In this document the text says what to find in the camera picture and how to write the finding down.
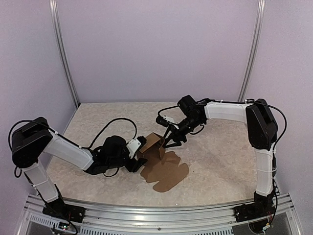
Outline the brown cardboard box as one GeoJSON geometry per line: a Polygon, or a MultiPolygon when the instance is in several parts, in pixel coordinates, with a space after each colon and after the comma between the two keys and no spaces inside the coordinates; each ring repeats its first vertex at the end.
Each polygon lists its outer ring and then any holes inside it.
{"type": "Polygon", "coordinates": [[[174,151],[167,152],[164,137],[152,132],[147,142],[137,151],[137,157],[145,159],[140,175],[147,183],[153,183],[156,192],[167,192],[183,181],[189,174],[189,166],[181,163],[174,151]]]}

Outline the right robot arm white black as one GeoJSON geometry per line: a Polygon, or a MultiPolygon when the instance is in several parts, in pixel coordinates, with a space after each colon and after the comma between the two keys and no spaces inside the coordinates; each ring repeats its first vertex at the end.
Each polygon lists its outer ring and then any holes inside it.
{"type": "Polygon", "coordinates": [[[195,101],[190,95],[181,98],[176,106],[185,115],[181,122],[162,116],[161,113],[156,118],[156,123],[166,127],[164,138],[167,148],[185,143],[186,136],[195,135],[194,130],[199,126],[204,127],[208,120],[230,120],[246,125],[248,140],[254,148],[257,163],[257,185],[250,213],[254,217],[261,217],[269,210],[275,193],[274,152],[279,138],[278,124],[271,112],[273,107],[264,99],[234,102],[204,98],[195,101]]]}

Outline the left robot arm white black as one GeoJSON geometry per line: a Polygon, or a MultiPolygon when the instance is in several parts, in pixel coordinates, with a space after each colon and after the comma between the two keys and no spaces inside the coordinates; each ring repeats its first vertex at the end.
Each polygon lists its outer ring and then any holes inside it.
{"type": "Polygon", "coordinates": [[[68,206],[39,160],[43,153],[90,175],[105,174],[111,169],[119,171],[123,167],[135,173],[147,162],[145,158],[136,157],[146,142],[144,136],[134,135],[130,141],[126,141],[113,135],[99,147],[93,148],[92,143],[83,147],[53,130],[44,117],[18,121],[8,134],[14,165],[25,174],[46,207],[59,218],[68,214],[68,206]]]}

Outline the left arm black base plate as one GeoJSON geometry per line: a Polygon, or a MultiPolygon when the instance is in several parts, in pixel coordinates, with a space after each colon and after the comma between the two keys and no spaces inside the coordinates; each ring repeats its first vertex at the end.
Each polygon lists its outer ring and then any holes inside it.
{"type": "Polygon", "coordinates": [[[61,202],[50,202],[45,204],[43,214],[51,217],[60,218],[70,222],[82,223],[86,209],[61,202]]]}

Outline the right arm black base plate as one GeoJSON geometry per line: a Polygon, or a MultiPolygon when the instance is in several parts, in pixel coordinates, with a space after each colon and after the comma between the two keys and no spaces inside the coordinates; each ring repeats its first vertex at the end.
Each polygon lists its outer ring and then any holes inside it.
{"type": "Polygon", "coordinates": [[[260,217],[268,216],[269,214],[273,214],[274,212],[274,205],[269,205],[264,209],[261,204],[256,203],[242,204],[234,208],[236,222],[257,219],[260,217]]]}

